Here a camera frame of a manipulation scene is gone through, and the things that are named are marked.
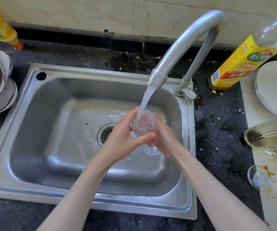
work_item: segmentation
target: forearm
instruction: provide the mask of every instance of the forearm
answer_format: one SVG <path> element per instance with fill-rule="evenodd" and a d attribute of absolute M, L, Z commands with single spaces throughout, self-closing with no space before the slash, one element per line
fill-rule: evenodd
<path fill-rule="evenodd" d="M 181 144 L 171 148 L 216 230 L 270 230 Z"/>
<path fill-rule="evenodd" d="M 82 174 L 37 231 L 81 231 L 98 187 L 110 164 L 100 152 L 86 165 Z"/>

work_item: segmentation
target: running water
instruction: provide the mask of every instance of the running water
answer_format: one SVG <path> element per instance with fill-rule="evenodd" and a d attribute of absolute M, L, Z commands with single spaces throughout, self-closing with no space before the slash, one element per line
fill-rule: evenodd
<path fill-rule="evenodd" d="M 143 100 L 141 102 L 141 105 L 138 109 L 138 112 L 137 112 L 137 115 L 136 115 L 136 120 L 139 120 L 142 113 L 144 112 L 145 108 L 146 108 L 146 105 L 151 97 L 151 95 L 154 93 L 156 89 L 155 88 L 152 88 L 151 86 L 148 86 L 145 93 L 144 93 L 144 97 L 143 97 Z"/>

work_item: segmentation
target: bottle cap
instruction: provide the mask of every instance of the bottle cap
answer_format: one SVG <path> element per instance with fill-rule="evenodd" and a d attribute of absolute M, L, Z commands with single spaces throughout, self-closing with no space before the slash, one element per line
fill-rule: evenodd
<path fill-rule="evenodd" d="M 24 45 L 18 40 L 15 44 L 11 44 L 15 49 L 22 50 Z"/>

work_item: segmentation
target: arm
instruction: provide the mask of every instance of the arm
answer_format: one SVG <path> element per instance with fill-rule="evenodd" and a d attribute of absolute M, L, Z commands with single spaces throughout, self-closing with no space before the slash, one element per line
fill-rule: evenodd
<path fill-rule="evenodd" d="M 179 166 L 216 230 L 271 230 L 179 143 L 171 128 L 157 116 L 156 120 L 159 130 L 154 144 Z"/>
<path fill-rule="evenodd" d="M 114 127 L 98 153 L 88 162 L 82 174 L 65 197 L 54 208 L 37 231 L 81 231 L 98 187 L 110 167 L 124 159 L 135 148 L 151 143 L 156 136 L 148 133 L 139 138 L 130 135 L 130 123 L 138 108 L 131 110 Z"/>

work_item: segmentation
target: barcode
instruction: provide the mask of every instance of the barcode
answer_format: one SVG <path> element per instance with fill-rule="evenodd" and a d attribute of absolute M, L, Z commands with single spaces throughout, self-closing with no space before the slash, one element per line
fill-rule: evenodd
<path fill-rule="evenodd" d="M 215 81 L 217 81 L 220 78 L 220 71 L 217 70 L 212 76 L 211 76 L 211 82 L 214 84 Z"/>

